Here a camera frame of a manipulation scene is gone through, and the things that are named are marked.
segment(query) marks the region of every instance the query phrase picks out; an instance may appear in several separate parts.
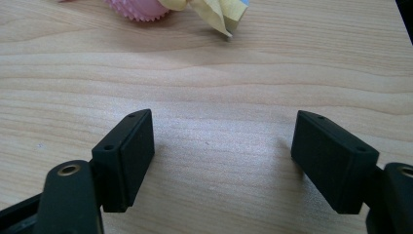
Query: wood grain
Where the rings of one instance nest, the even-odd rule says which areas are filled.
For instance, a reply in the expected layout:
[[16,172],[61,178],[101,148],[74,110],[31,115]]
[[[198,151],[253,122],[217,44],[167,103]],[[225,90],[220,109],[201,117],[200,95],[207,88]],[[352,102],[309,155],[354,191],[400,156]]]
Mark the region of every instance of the wood grain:
[[98,0],[0,0],[0,209],[154,115],[156,155],[106,233],[365,233],[290,160],[297,110],[413,164],[413,47],[392,0],[256,0],[234,38],[191,10],[128,21]]

